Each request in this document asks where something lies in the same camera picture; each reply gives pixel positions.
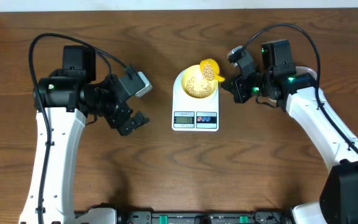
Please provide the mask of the yellow measuring scoop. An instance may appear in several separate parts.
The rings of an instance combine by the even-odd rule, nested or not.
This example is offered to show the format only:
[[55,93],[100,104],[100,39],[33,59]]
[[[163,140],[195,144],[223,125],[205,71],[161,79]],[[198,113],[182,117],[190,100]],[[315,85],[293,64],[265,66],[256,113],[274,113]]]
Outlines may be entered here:
[[225,81],[225,78],[219,75],[220,68],[218,63],[211,58],[207,58],[200,62],[200,71],[205,80],[208,81],[217,80],[218,82]]

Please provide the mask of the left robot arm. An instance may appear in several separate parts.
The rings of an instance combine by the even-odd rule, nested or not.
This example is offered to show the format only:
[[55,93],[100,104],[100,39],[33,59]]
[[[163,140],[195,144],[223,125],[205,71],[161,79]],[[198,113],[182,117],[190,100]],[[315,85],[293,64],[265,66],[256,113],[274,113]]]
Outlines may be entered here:
[[103,117],[110,128],[127,136],[149,122],[126,101],[152,88],[147,77],[125,67],[118,78],[109,73],[96,83],[97,52],[86,46],[66,45],[63,65],[40,79],[37,109],[37,148],[29,195],[19,223],[118,223],[123,220],[105,204],[77,215],[73,205],[76,158],[86,118]]

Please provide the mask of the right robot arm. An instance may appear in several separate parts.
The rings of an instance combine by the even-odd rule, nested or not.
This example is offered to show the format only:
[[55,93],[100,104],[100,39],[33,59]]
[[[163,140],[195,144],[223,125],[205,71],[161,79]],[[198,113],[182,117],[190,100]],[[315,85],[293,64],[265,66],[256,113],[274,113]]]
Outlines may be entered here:
[[289,41],[262,44],[265,72],[250,53],[238,46],[227,57],[238,75],[222,82],[236,103],[251,97],[267,97],[306,132],[329,172],[317,202],[297,205],[283,223],[358,223],[358,138],[343,123],[317,86],[317,74],[297,67]]

